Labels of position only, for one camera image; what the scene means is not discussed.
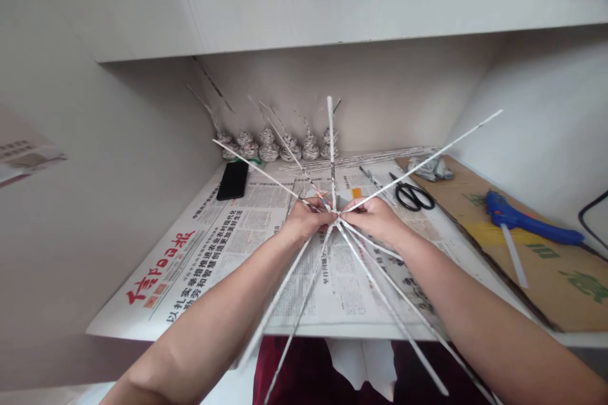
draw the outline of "black-handled scissors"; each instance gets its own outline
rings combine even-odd
[[[391,179],[393,179],[393,180],[397,179],[397,176],[394,175],[393,173],[389,173],[389,174],[391,176]],[[428,203],[425,204],[424,201],[422,199],[420,199],[420,197],[418,195],[424,196],[426,198],[426,200],[428,201]],[[399,204],[401,204],[404,208],[409,209],[413,212],[418,212],[421,209],[431,210],[435,207],[435,200],[426,191],[424,191],[418,187],[414,187],[413,185],[410,185],[410,184],[404,184],[403,182],[399,182],[397,184],[397,188],[395,189],[395,196],[397,198],[397,201],[399,201]],[[403,199],[401,199],[402,196],[404,196],[408,200],[408,202],[412,203],[413,206],[404,202]]]

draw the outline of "smartphone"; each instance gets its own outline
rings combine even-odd
[[[245,195],[248,168],[249,165],[244,161],[233,161],[226,164],[220,189],[217,192],[218,201],[240,198]]]

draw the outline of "white paper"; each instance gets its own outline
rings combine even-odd
[[[250,175],[242,199],[218,201],[220,174],[203,188],[87,333],[156,340],[179,315],[284,223],[291,196]],[[293,179],[282,184],[291,187]]]
[[[389,180],[388,170],[395,172],[395,168],[391,163],[383,163],[374,165],[372,171],[384,184]],[[217,201],[215,196],[221,171],[222,168],[108,301],[89,325],[87,333],[156,340],[197,298],[235,270],[265,239],[279,230],[295,198],[266,177],[252,174],[244,198]],[[292,187],[297,194],[314,194],[305,179],[281,177],[278,180]],[[375,191],[357,168],[338,170],[336,183],[342,207],[353,197],[353,189],[361,189],[364,196]],[[315,176],[315,186],[322,192],[329,192],[329,177]],[[397,213],[405,223],[433,241],[466,272],[505,300],[517,304],[504,293],[498,280],[475,257],[472,247],[439,209],[418,213],[398,209]],[[265,333],[285,334],[291,330],[322,242],[323,237],[319,234],[312,239]],[[442,332],[433,306],[403,262],[383,252],[373,251],[367,244],[365,246],[431,324]],[[359,251],[359,255],[411,333],[418,339],[433,339],[420,319],[381,276],[371,259],[363,251]],[[337,230],[332,234],[330,247],[321,261],[320,273],[300,321],[301,331],[297,333],[336,335],[337,331],[340,335],[348,336],[347,328],[356,327],[357,331],[353,333],[357,337],[373,339],[379,338],[379,333],[387,333],[385,328],[395,326]],[[336,327],[344,328],[345,332],[336,330]],[[398,330],[392,331],[392,334],[394,338],[403,337]]]

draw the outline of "cardboard sheet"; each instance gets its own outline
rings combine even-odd
[[[455,159],[444,159],[454,172],[453,179],[428,182],[412,176],[413,180],[433,195],[526,305],[554,330],[607,331],[608,262],[581,247],[556,244],[515,228],[511,234],[529,283],[528,289],[520,288],[502,231],[490,221],[485,195],[489,190],[498,191],[517,210],[547,223],[551,221]],[[407,169],[408,161],[397,159],[403,169]]]

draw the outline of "finger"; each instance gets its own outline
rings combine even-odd
[[[338,219],[338,214],[334,212],[323,212],[315,214],[315,218],[317,219],[319,226],[330,225]]]
[[[344,208],[343,212],[349,210],[351,207],[353,207],[354,205],[360,203],[361,201],[365,200],[366,198],[367,198],[367,196],[362,196],[362,197],[353,199],[351,202],[349,202],[346,205],[346,207]],[[367,207],[369,206],[369,203],[371,201],[373,201],[373,199],[370,199],[365,204],[363,204],[363,206],[360,206],[359,208],[365,208],[367,210]]]
[[[354,225],[356,227],[365,229],[365,226],[367,225],[367,222],[369,221],[369,214],[362,214],[362,213],[357,213],[357,212],[342,212],[340,214],[340,217],[342,218],[342,220],[344,220],[345,222],[349,223],[350,225]]]
[[[323,200],[319,197],[319,196],[312,196],[309,198],[306,198],[306,200],[312,205],[315,206],[317,209],[325,209],[325,211],[327,211],[325,204],[323,203]]]

